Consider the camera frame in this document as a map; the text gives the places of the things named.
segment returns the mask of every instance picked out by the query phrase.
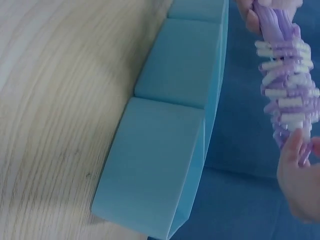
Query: foam block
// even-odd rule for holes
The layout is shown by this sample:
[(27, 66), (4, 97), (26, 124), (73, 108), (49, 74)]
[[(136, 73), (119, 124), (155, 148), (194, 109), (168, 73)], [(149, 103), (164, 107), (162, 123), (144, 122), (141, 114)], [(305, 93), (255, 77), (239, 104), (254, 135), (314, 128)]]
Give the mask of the foam block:
[(205, 155), (216, 116), (228, 27), (211, 22), (167, 19), (135, 87), (144, 99), (206, 109)]
[(189, 218), (203, 166), (204, 110), (133, 97), (91, 210), (167, 240)]
[(168, 17), (220, 24), (228, 3), (229, 0), (174, 0)]

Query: purple interlocking pieces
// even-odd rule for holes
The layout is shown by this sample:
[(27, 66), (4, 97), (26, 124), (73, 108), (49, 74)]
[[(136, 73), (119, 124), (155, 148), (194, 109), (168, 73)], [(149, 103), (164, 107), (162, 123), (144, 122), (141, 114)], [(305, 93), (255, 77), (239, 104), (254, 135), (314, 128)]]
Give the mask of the purple interlocking pieces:
[(311, 49), (301, 39), (300, 27), (292, 23), (286, 10), (261, 6), (253, 10), (259, 17), (264, 41), (255, 42), (257, 55), (270, 58), (260, 64), (263, 75), (261, 94), (270, 99), (264, 112), (271, 114), (273, 138), (281, 149), (290, 133), (303, 129), (304, 145), (299, 165), (303, 166), (312, 150), (312, 124), (319, 121), (320, 91), (312, 80)]

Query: purple toy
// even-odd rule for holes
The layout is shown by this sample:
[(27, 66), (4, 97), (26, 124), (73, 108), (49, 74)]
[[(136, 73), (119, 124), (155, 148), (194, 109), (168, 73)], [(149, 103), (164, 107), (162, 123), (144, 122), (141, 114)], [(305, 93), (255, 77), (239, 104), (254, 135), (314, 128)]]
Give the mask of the purple toy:
[(299, 161), (303, 166), (313, 147), (312, 123), (319, 121), (320, 114), (320, 91), (309, 73), (313, 68), (311, 49), (286, 10), (261, 6), (258, 0), (253, 3), (253, 10), (259, 17), (264, 39), (255, 43), (257, 54), (271, 58), (259, 66), (264, 76), (261, 94), (270, 99), (264, 112), (272, 115), (273, 138), (280, 149), (290, 132), (303, 129), (305, 143)]

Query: finger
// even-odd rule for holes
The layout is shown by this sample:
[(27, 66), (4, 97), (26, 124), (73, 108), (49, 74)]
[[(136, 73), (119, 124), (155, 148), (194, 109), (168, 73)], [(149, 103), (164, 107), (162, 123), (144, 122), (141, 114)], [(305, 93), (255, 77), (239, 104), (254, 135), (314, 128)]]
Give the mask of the finger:
[(309, 159), (305, 160), (303, 168), (309, 168), (311, 166)]
[(249, 10), (252, 10), (253, 0), (236, 0), (241, 17), (244, 21), (247, 20)]
[(246, 28), (255, 34), (260, 34), (260, 22), (258, 15), (251, 9), (248, 11), (245, 21)]
[(316, 136), (311, 139), (311, 142), (313, 143), (313, 153), (320, 157), (320, 137)]
[(290, 21), (292, 21), (296, 15), (296, 12), (297, 12), (297, 8), (296, 7), (291, 7), (289, 8), (288, 10), (288, 17), (290, 19)]
[(287, 139), (281, 151), (280, 161), (282, 163), (296, 162), (299, 160), (299, 152), (303, 145), (302, 129), (296, 129)]

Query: blue panel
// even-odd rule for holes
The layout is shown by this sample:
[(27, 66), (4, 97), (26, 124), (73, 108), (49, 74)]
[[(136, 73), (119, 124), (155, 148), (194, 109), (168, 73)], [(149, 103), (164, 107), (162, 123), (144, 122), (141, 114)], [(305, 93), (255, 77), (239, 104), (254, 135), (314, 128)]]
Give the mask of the blue panel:
[(204, 110), (133, 97), (92, 204), (105, 220), (166, 240), (189, 218), (204, 165)]
[(171, 240), (271, 240), (281, 203), (273, 179), (205, 168), (190, 219)]
[(213, 78), (220, 24), (167, 19), (135, 87), (135, 96), (204, 109)]
[(221, 23), (224, 4), (229, 0), (174, 0), (168, 17)]
[(271, 240), (318, 240), (319, 224), (305, 224), (292, 216), (287, 201), (283, 199)]

